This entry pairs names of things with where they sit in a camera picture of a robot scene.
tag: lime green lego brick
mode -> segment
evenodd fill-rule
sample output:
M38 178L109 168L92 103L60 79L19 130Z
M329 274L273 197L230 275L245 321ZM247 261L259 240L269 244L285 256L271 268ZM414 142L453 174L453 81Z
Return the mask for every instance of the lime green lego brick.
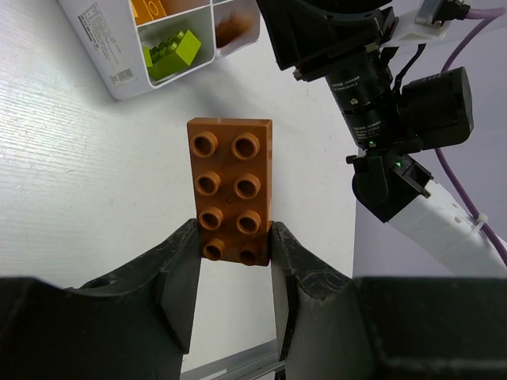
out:
M202 43L190 31L179 32L176 36L163 41L151 49L153 66L148 68L151 78L159 81L189 68L201 46Z
M201 46L202 43L197 39L197 37L195 37L192 32L187 31L181 40L176 53L190 66L196 58Z
M152 67L153 61L151 60L151 53L149 47L143 47L143 55L144 55L144 62L146 62L146 67Z

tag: white wall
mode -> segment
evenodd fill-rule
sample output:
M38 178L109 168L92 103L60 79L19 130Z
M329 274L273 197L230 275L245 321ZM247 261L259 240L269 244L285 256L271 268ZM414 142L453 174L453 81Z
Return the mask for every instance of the white wall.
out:
M481 8L507 6L505 0L472 3ZM479 210L489 215L491 226L504 238L507 237L507 218L505 217L507 205L504 196L507 189L505 179L505 164L507 163L505 149L507 144L506 22L507 17L496 21L488 31L474 40L456 61L455 67L465 66L470 78L474 97L475 130L469 141L463 145L444 150L452 168L471 198L477 203ZM455 30L451 36L463 35L476 24L477 21L461 21L457 25L459 31ZM452 41L427 49L407 75L406 83L438 72L457 43L458 41ZM409 58L410 55L401 55L394 59L391 65L393 73L398 73ZM414 157L457 198L434 152L424 152ZM449 272L427 252L390 226L383 225L363 206L358 206L355 276L445 276L448 274Z

